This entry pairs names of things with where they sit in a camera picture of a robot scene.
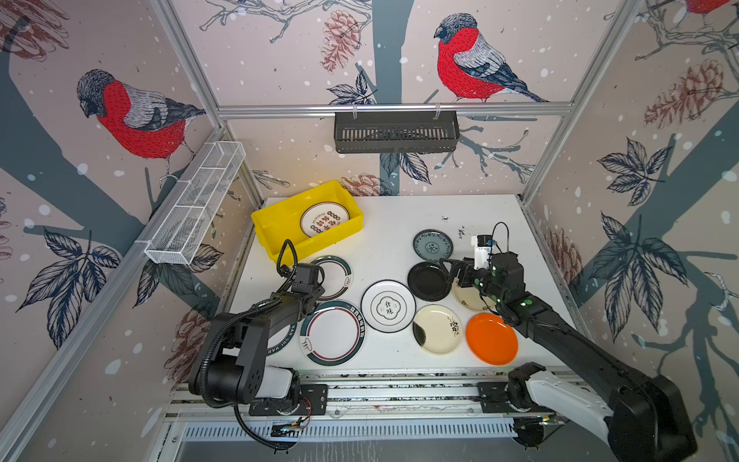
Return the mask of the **small green-rimmed white plate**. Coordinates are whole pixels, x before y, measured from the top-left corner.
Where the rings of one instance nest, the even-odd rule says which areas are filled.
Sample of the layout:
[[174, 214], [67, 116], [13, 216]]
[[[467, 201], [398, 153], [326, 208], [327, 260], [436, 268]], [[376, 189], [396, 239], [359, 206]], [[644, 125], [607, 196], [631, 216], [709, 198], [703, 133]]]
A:
[[312, 261], [313, 265], [323, 270], [324, 293], [319, 301], [336, 300], [343, 296], [350, 288], [353, 272], [349, 263], [339, 256], [321, 256]]

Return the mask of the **large green-rimmed striped plate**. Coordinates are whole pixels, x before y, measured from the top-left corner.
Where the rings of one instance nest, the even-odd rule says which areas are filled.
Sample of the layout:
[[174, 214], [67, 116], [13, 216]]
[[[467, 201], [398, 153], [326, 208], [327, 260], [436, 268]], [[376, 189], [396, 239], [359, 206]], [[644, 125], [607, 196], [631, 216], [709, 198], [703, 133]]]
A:
[[335, 367], [352, 360], [366, 337], [362, 313], [344, 300], [320, 304], [302, 323], [299, 345], [315, 364]]

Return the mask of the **yellow plastic bin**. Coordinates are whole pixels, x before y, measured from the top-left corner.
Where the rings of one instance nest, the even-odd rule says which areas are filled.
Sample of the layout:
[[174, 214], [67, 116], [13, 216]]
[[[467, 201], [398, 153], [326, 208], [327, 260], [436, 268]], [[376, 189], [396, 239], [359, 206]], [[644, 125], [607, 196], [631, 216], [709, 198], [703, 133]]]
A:
[[[346, 207], [350, 220], [309, 238], [300, 230], [300, 218], [309, 207], [325, 201]], [[364, 214], [356, 199], [337, 181], [282, 200], [253, 213], [251, 217], [259, 243], [265, 248], [269, 259], [276, 262], [282, 257], [284, 265], [294, 263], [292, 254], [281, 250], [286, 240], [293, 243], [298, 259], [302, 260], [360, 232], [364, 227]]]

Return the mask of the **white plate red characters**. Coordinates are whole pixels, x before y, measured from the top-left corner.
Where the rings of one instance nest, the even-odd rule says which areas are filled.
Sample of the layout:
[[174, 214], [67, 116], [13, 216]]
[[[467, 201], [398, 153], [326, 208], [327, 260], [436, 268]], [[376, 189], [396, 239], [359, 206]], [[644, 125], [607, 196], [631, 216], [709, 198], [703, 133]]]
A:
[[350, 220], [346, 207], [340, 203], [325, 201], [309, 207], [301, 216], [300, 230], [309, 238], [335, 228]]

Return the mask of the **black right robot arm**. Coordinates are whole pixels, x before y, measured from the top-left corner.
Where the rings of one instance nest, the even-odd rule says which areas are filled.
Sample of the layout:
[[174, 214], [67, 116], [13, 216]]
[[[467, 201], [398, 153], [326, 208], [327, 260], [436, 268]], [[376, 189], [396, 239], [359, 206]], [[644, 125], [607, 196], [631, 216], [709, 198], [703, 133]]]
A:
[[506, 394], [516, 409], [546, 407], [590, 430], [620, 461], [683, 461], [698, 450], [679, 387], [621, 362], [566, 323], [544, 300], [527, 292], [514, 252], [485, 262], [450, 263], [450, 279], [496, 302], [506, 325], [554, 354], [588, 385], [583, 390], [528, 362], [508, 375]]

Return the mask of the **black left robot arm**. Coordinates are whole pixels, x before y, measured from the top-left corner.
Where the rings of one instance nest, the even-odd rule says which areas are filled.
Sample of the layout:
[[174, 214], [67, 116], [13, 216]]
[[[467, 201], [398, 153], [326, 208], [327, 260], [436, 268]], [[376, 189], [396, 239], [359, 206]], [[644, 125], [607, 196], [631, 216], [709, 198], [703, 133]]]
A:
[[269, 298], [242, 313], [217, 315], [188, 377], [190, 392], [213, 408], [257, 400], [267, 375], [269, 339], [314, 313], [323, 281], [319, 266], [298, 264]]

